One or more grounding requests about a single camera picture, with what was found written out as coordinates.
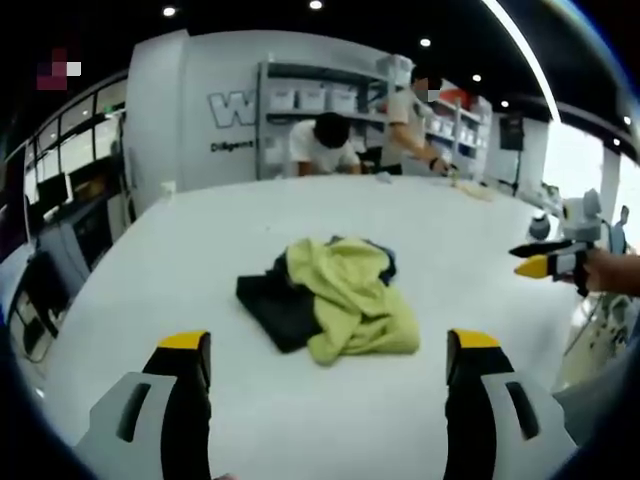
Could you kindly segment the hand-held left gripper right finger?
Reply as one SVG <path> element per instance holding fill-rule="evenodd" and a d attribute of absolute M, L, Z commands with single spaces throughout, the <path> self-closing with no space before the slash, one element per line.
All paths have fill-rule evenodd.
<path fill-rule="evenodd" d="M 447 332 L 446 479 L 551 479 L 577 445 L 561 404 L 490 335 Z"/>

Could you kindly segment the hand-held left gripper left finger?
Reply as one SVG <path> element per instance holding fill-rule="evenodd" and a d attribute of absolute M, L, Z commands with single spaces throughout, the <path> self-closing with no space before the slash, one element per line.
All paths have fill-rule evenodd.
<path fill-rule="evenodd" d="M 209 479 L 211 335 L 159 342 L 91 408 L 74 447 L 99 479 Z"/>

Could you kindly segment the person's right hand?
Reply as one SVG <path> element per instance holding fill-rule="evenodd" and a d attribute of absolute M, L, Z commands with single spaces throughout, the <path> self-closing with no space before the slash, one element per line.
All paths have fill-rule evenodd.
<path fill-rule="evenodd" d="M 638 297 L 640 293 L 640 258 L 617 255 L 594 249 L 585 263 L 586 286 L 590 291 Z"/>

